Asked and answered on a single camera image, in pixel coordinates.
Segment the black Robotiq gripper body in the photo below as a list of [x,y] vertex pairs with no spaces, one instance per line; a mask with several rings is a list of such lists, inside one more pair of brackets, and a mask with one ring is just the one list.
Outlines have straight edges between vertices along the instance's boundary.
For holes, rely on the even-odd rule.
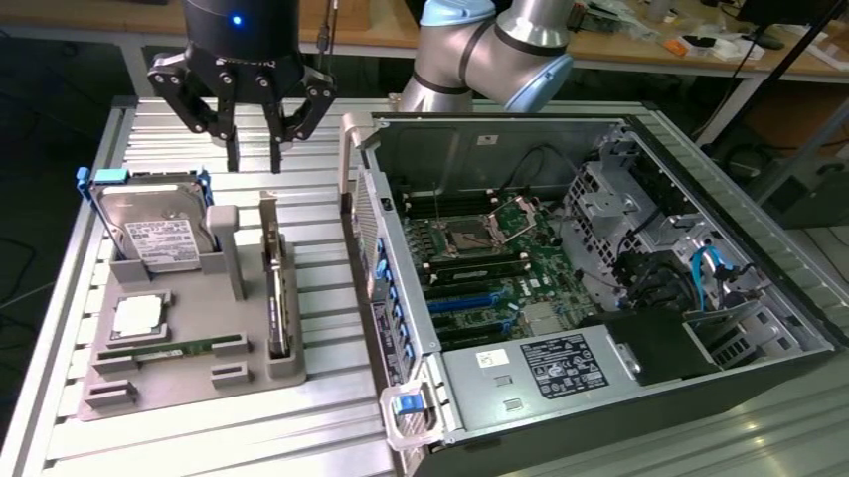
[[280,101],[304,76],[296,1],[184,1],[187,68],[217,98]]

